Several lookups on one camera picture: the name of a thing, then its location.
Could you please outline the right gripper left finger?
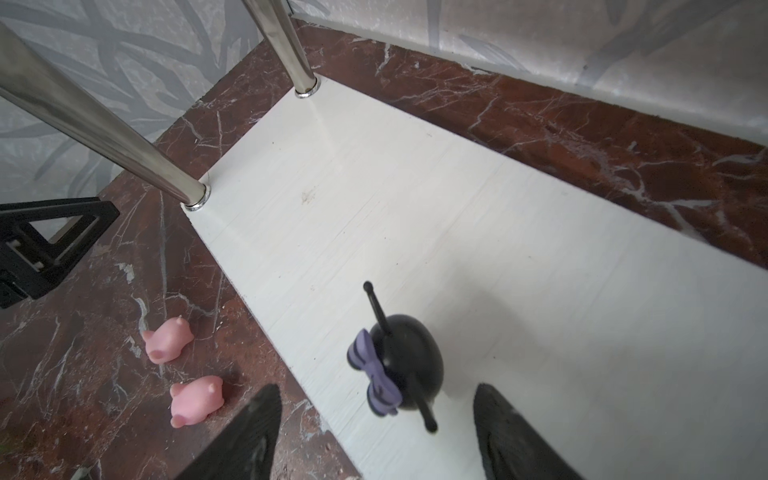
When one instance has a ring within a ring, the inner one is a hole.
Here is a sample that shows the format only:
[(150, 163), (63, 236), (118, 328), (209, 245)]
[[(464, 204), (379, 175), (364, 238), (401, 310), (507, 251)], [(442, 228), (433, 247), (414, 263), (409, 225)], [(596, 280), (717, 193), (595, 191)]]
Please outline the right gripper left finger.
[(280, 389), (268, 384), (176, 479), (269, 479), (281, 422)]

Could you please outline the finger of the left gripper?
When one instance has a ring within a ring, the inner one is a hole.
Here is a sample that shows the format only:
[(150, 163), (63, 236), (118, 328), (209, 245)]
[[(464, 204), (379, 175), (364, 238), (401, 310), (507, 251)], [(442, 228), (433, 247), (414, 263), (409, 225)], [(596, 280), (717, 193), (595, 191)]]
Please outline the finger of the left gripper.
[[(8, 203), (1, 206), (1, 307), (39, 299), (58, 287), (120, 216), (98, 197)], [(68, 228), (45, 238), (37, 222), (67, 219)]]

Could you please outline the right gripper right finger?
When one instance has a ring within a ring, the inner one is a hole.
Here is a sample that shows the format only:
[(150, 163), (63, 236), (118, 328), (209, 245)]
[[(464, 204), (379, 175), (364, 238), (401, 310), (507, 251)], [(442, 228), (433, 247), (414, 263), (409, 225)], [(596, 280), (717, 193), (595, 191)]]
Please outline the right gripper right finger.
[(473, 418), (487, 479), (581, 477), (492, 385), (478, 385)]

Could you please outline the black purple figurine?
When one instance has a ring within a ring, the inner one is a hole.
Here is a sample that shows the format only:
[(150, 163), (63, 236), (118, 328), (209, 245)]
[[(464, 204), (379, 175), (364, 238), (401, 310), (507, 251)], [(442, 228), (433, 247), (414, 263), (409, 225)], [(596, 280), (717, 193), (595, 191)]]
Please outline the black purple figurine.
[(366, 400), (378, 417), (396, 416), (402, 410), (417, 411), (427, 432), (438, 431), (432, 405), (444, 381), (444, 362), (439, 346), (416, 318), (387, 315), (366, 281), (376, 324), (360, 330), (347, 349), (349, 366), (368, 378)]

